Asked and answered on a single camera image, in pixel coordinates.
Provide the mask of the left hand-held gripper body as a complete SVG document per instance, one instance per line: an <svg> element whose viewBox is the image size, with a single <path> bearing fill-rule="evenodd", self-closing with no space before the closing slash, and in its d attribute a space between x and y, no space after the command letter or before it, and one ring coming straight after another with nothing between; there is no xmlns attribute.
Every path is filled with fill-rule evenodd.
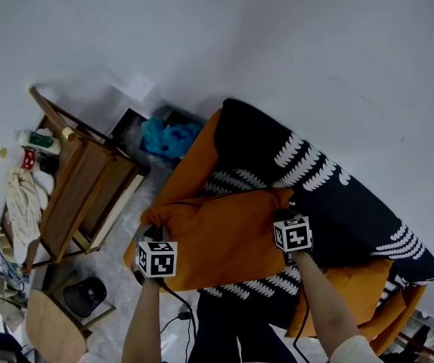
<svg viewBox="0 0 434 363"><path fill-rule="evenodd" d="M139 286L146 278L163 282L176 276L178 244L164 227L140 224L131 242L131 270Z"/></svg>

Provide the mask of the large orange cushion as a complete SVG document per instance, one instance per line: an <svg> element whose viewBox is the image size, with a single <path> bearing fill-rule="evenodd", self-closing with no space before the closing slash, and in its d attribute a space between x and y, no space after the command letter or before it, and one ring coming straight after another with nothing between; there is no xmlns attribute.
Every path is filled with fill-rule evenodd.
<svg viewBox="0 0 434 363"><path fill-rule="evenodd" d="M164 227L178 244L174 291L260 280L281 273L274 214L290 208L290 189L262 189L178 200L147 210L145 225Z"/></svg>
<svg viewBox="0 0 434 363"><path fill-rule="evenodd" d="M322 270L347 302L361 334L369 341L381 334L405 308L401 296L392 299L388 308L377 307L391 266L392 261L379 259L359 266Z"/></svg>

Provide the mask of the person's right forearm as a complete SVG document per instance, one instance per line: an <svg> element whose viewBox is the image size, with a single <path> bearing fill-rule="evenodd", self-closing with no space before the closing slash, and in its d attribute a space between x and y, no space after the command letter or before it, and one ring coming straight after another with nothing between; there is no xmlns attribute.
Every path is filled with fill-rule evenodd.
<svg viewBox="0 0 434 363"><path fill-rule="evenodd" d="M306 252L292 252L299 269L313 325L327 357L348 339L359 335L358 326L346 301L312 257Z"/></svg>

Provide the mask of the person's left forearm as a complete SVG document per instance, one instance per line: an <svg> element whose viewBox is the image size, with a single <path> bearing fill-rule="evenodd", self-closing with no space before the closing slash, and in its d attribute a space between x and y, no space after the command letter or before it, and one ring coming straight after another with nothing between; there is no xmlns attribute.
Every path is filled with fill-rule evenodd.
<svg viewBox="0 0 434 363"><path fill-rule="evenodd" d="M122 350L122 363L162 363L160 285L145 280Z"/></svg>

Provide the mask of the black shoe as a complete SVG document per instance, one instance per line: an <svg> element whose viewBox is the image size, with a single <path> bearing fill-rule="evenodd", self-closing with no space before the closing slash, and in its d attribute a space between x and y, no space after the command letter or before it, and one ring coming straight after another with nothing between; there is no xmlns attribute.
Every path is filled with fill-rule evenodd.
<svg viewBox="0 0 434 363"><path fill-rule="evenodd" d="M107 288L96 277L66 286L63 298L69 309L81 318L87 318L107 298Z"/></svg>

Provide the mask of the person's dark trouser legs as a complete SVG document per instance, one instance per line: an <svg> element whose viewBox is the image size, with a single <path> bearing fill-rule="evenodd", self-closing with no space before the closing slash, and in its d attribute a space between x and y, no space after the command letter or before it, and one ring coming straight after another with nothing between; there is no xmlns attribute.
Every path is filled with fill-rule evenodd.
<svg viewBox="0 0 434 363"><path fill-rule="evenodd" d="M239 306L202 294L188 363L297 363L270 324Z"/></svg>

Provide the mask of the wooden side cart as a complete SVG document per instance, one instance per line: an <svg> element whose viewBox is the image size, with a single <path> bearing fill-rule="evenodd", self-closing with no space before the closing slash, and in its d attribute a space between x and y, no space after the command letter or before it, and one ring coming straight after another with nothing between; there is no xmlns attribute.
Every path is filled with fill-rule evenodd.
<svg viewBox="0 0 434 363"><path fill-rule="evenodd" d="M106 135L44 97L35 86L29 93L44 116L38 126L60 140L55 186L42 209L40 236L24 245L13 234L8 208L0 229L24 274L71 256L99 250L113 223L149 173L147 166L123 153Z"/></svg>

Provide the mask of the teal cloth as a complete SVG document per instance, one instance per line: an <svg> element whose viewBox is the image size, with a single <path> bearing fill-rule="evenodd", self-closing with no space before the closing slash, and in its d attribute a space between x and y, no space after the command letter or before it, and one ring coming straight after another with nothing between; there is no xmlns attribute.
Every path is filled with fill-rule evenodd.
<svg viewBox="0 0 434 363"><path fill-rule="evenodd" d="M201 130L196 123L174 124L152 117L141 124L141 149L168 160L181 159Z"/></svg>

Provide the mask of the round wooden chair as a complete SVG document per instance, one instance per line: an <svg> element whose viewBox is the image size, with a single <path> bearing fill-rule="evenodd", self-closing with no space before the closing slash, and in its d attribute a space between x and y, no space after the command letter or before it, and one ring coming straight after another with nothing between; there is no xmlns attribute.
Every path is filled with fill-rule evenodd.
<svg viewBox="0 0 434 363"><path fill-rule="evenodd" d="M32 289L25 317L27 339L48 363L80 363L88 351L91 327L116 311L108 310L83 324L56 299L56 294L75 277L72 272L48 290Z"/></svg>

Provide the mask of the white rolled towel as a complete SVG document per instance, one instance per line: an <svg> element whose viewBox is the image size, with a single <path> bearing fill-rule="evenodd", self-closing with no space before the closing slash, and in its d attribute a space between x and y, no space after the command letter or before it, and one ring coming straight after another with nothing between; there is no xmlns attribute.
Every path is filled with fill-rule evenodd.
<svg viewBox="0 0 434 363"><path fill-rule="evenodd" d="M46 172L35 171L32 173L32 177L36 186L41 208L45 209L48 205L49 198L54 191L54 176Z"/></svg>

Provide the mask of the black box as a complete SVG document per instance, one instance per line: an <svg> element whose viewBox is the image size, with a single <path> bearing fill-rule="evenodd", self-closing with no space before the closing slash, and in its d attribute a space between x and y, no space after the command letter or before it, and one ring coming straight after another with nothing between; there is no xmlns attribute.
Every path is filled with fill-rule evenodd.
<svg viewBox="0 0 434 363"><path fill-rule="evenodd" d="M139 134L141 124L147 121L147 117L142 116L133 109L129 108L122 118L116 123L109 134L111 141L121 149L124 149L126 142L132 140L130 135L135 132Z"/></svg>

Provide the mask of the cream crumpled cloth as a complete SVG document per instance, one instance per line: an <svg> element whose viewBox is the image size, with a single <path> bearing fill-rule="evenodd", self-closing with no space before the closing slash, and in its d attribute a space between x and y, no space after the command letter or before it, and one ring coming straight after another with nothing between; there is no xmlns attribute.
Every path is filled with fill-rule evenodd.
<svg viewBox="0 0 434 363"><path fill-rule="evenodd" d="M13 234L24 245L40 236L42 210L30 172L10 169L5 177L5 199Z"/></svg>

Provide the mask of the red white spotted cup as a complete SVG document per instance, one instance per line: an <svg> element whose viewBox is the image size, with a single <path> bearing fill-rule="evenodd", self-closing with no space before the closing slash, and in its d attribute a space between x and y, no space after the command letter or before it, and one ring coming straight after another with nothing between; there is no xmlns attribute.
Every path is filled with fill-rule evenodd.
<svg viewBox="0 0 434 363"><path fill-rule="evenodd" d="M29 148L22 148L22 163L20 164L21 169L32 171L34 166L37 164L36 152Z"/></svg>

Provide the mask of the white bottle green label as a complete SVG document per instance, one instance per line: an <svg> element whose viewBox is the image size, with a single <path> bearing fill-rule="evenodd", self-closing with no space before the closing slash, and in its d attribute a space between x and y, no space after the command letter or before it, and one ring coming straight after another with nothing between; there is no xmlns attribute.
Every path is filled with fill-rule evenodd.
<svg viewBox="0 0 434 363"><path fill-rule="evenodd" d="M44 134L30 129L15 129L11 137L21 147L28 147L45 154L58 156L62 150L60 140L55 138L51 133L47 135L47 129L43 129L42 131Z"/></svg>

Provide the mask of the clear bottle yellow cap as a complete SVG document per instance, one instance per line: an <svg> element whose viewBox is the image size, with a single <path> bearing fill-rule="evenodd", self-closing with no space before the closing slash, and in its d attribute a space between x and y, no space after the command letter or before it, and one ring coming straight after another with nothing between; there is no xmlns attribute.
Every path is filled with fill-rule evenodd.
<svg viewBox="0 0 434 363"><path fill-rule="evenodd" d="M19 169L23 165L24 155L22 147L2 147L0 149L0 158L12 168Z"/></svg>

